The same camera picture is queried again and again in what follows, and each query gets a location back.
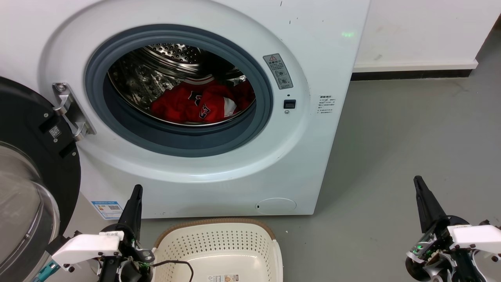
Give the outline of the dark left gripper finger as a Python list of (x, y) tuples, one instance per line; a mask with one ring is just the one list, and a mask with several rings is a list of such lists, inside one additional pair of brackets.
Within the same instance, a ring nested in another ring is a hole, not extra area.
[(132, 211), (132, 201), (130, 197), (129, 200), (127, 200), (127, 204), (125, 205), (122, 215), (120, 216), (120, 219), (118, 221), (118, 225), (121, 228), (128, 230), (129, 232), (133, 232), (131, 229), (131, 219), (132, 219), (131, 211)]
[(131, 195), (131, 203), (132, 203), (131, 230), (133, 231), (135, 238), (140, 237), (140, 226), (142, 217), (142, 196), (143, 196), (143, 186), (135, 185), (133, 193)]

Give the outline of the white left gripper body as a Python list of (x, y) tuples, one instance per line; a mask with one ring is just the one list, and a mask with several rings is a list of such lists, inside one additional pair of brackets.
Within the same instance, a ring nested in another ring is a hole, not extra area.
[(98, 263), (99, 282), (153, 282), (155, 256), (139, 242), (139, 231), (112, 224), (98, 234), (76, 234), (51, 242), (51, 257), (65, 271), (81, 262)]

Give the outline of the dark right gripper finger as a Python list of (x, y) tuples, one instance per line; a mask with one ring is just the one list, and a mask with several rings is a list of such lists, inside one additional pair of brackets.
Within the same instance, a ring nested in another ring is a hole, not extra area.
[(414, 177), (414, 187), (416, 191), (416, 204), (419, 214), (420, 228), (421, 232), (425, 233), (434, 221), (428, 210), (427, 203), (427, 200), (431, 198), (431, 195), (433, 193), (429, 190), (427, 184), (424, 182), (424, 179), (420, 175), (416, 175)]
[(431, 198), (427, 200), (428, 210), (430, 215), (433, 217), (433, 225), (438, 224), (439, 226), (447, 226), (449, 224), (449, 218), (442, 209), (440, 203), (435, 198), (434, 194), (431, 195)]

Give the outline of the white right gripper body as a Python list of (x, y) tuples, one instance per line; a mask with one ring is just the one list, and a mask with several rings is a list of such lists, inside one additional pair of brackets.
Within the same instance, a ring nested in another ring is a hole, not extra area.
[(485, 255), (500, 262), (500, 228), (488, 220), (474, 226), (449, 215), (424, 229), (407, 252), (408, 274), (420, 282), (499, 282), (479, 265)]

